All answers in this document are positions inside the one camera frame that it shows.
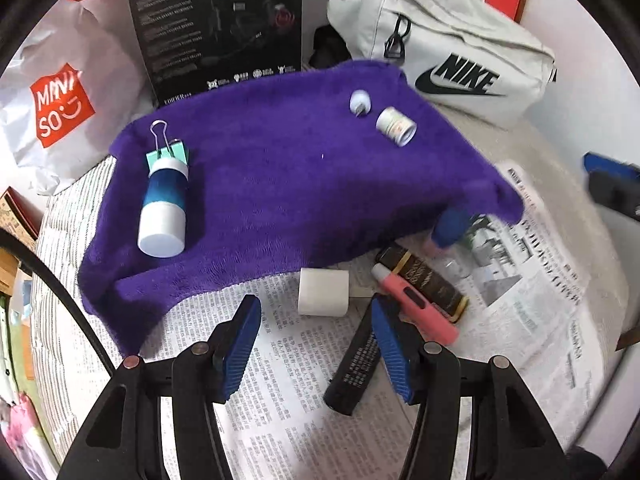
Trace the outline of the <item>blue and white bottle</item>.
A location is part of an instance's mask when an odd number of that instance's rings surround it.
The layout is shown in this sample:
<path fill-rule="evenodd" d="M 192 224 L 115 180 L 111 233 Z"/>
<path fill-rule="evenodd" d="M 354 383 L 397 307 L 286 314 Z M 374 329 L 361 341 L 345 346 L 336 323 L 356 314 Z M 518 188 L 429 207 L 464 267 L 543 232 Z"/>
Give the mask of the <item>blue and white bottle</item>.
<path fill-rule="evenodd" d="M 152 165 L 138 229 L 138 247 L 153 258 L 180 255 L 186 247 L 186 189 L 189 168 L 175 157 Z"/>

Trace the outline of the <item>small white silver jar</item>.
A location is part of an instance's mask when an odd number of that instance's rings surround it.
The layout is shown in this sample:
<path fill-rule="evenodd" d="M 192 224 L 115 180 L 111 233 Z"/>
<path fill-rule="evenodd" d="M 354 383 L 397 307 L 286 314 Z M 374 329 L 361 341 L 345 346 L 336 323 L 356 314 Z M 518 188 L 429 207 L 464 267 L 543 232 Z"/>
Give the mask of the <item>small white silver jar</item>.
<path fill-rule="evenodd" d="M 386 107 L 378 115 L 376 128 L 400 148 L 406 146 L 416 134 L 416 123 L 395 107 Z"/>

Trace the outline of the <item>mint green binder clip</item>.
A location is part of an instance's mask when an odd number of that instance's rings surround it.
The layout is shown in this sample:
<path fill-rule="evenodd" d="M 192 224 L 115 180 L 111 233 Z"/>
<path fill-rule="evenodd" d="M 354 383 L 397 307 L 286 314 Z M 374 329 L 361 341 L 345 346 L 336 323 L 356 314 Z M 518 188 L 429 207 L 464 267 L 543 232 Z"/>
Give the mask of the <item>mint green binder clip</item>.
<path fill-rule="evenodd" d="M 169 141 L 167 136 L 168 122 L 155 119 L 150 125 L 150 133 L 154 139 L 154 148 L 145 154 L 149 169 L 161 158 L 179 159 L 184 164 L 189 163 L 189 151 L 179 139 Z"/>

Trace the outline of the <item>small white round plug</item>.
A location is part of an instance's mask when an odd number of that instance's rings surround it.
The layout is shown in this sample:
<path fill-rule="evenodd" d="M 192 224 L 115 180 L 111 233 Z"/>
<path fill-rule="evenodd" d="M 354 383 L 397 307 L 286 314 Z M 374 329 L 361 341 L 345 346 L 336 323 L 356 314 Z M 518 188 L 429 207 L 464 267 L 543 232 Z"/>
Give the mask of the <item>small white round plug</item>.
<path fill-rule="evenodd" d="M 355 90 L 349 99 L 349 109 L 356 117 L 366 116 L 371 110 L 371 98 L 364 90 Z"/>

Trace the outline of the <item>pink highlighter pen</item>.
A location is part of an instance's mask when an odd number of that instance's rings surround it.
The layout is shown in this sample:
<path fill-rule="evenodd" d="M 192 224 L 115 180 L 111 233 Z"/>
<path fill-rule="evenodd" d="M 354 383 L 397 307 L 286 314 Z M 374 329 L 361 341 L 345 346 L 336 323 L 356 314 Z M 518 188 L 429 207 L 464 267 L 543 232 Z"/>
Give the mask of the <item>pink highlighter pen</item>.
<path fill-rule="evenodd" d="M 375 264 L 371 273 L 382 289 L 400 303 L 404 315 L 429 340 L 450 346 L 458 339 L 458 330 L 404 278 L 382 263 Z"/>

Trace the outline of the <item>black rectangular device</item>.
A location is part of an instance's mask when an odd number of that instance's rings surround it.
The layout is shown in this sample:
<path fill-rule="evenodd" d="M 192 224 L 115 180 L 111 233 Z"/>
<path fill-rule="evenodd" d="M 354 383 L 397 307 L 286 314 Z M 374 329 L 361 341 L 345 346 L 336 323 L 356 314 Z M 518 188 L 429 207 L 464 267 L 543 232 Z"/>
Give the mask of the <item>black rectangular device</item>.
<path fill-rule="evenodd" d="M 338 414 L 352 416 L 370 384 L 380 359 L 380 348 L 371 327 L 371 307 L 367 306 L 356 333 L 323 395 L 326 406 Z"/>

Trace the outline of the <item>black gold lipstick box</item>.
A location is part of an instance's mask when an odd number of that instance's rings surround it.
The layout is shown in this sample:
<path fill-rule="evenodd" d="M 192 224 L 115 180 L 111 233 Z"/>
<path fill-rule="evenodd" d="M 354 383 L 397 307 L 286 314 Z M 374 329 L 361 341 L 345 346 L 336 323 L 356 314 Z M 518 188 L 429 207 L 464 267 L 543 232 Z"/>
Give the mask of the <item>black gold lipstick box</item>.
<path fill-rule="evenodd" d="M 406 280 L 449 322 L 456 324 L 462 318 L 469 298 L 410 250 L 393 243 L 378 251 L 375 262 Z"/>

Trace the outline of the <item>blue capped small bottle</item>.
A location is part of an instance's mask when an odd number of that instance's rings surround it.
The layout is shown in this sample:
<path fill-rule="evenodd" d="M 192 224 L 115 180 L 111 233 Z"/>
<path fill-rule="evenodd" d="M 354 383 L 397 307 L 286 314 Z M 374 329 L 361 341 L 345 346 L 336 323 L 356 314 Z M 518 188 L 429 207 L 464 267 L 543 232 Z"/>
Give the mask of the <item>blue capped small bottle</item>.
<path fill-rule="evenodd" d="M 423 245 L 424 252 L 435 257 L 446 252 L 465 234 L 472 223 L 473 216 L 468 212 L 447 208 L 437 218 Z"/>

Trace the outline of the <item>newspaper sheet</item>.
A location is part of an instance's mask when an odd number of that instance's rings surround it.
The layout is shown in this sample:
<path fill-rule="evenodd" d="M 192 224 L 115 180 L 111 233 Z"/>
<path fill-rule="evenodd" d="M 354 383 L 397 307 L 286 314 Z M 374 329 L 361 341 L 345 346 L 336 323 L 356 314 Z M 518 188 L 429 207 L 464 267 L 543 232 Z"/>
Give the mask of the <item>newspaper sheet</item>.
<path fill-rule="evenodd" d="M 475 268 L 457 340 L 440 352 L 447 370 L 505 356 L 562 444 L 572 440 L 598 394 L 604 364 L 587 304 L 588 275 L 577 269 L 532 180 L 514 162 L 499 171 L 521 194 L 523 219 L 480 218 L 469 235 Z M 408 453 L 424 393 L 418 361 L 426 338 L 375 299 L 371 255 L 345 264 L 355 300 L 342 316 L 297 310 L 299 277 L 266 276 L 182 300 L 146 342 L 168 356 L 232 317 L 242 297 L 262 302 L 262 322 L 239 390 L 214 408 L 224 454 L 237 479 L 395 479 Z M 366 311 L 380 362 L 350 415 L 323 401 Z"/>

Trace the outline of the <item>grey Nike waist bag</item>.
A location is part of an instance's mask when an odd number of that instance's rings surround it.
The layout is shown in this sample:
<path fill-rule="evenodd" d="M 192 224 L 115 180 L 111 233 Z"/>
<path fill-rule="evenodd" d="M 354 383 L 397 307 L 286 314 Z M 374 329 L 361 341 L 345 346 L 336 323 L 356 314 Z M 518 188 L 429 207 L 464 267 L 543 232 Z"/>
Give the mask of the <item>grey Nike waist bag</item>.
<path fill-rule="evenodd" d="M 480 0 L 329 0 L 326 17 L 353 58 L 393 64 L 425 99 L 497 127 L 556 75 L 551 49 Z"/>

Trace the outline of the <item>purple towel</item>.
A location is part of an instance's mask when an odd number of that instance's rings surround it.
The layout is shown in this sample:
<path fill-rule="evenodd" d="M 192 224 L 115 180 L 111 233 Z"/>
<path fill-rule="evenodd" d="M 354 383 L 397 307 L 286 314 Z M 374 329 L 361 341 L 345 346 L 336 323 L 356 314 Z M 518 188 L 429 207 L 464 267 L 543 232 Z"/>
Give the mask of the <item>purple towel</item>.
<path fill-rule="evenodd" d="M 355 90 L 369 93 L 366 116 L 349 109 Z M 403 148 L 375 125 L 390 106 L 418 126 Z M 427 230 L 450 207 L 508 223 L 523 215 L 496 168 L 382 62 L 232 84 L 156 117 L 189 150 L 186 247 L 168 259 L 138 248 L 154 146 L 142 117 L 111 145 L 114 170 L 77 277 L 86 311 L 122 354 L 191 296 L 352 260 Z"/>

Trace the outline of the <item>colourful bedding pile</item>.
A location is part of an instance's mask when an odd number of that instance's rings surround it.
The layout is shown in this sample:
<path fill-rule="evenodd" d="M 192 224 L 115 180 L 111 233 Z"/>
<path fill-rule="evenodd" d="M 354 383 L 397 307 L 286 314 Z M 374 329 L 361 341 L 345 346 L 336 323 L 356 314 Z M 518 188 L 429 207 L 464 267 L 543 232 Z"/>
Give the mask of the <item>colourful bedding pile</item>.
<path fill-rule="evenodd" d="M 55 479 L 58 461 L 40 424 L 29 327 L 1 295 L 1 434 L 31 479 Z"/>

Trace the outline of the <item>patterned notebook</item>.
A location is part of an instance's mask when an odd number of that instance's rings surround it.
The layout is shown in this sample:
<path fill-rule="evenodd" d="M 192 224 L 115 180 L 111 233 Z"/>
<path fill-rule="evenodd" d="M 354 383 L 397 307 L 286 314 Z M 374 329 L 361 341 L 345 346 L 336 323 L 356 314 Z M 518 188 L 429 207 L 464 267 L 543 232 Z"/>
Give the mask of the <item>patterned notebook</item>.
<path fill-rule="evenodd" d="M 1 194 L 0 207 L 2 229 L 35 252 L 43 213 L 10 186 Z"/>

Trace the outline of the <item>white Miniso plastic bag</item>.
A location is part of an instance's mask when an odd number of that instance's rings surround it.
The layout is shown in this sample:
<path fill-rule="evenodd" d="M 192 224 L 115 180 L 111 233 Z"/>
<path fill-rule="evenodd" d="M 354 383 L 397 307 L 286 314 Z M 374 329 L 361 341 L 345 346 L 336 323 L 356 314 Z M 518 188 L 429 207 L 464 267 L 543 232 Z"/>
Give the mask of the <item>white Miniso plastic bag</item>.
<path fill-rule="evenodd" d="M 153 99 L 127 0 L 58 0 L 1 76 L 1 184 L 62 192 Z"/>

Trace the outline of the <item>black Hecate headphone box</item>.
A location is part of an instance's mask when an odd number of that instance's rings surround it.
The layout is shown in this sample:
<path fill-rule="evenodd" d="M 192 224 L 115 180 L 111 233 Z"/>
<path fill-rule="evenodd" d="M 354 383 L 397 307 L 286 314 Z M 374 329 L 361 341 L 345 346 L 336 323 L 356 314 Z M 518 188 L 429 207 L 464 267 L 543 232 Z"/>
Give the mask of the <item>black Hecate headphone box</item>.
<path fill-rule="evenodd" d="M 128 0 L 155 102 L 302 68 L 303 0 Z"/>

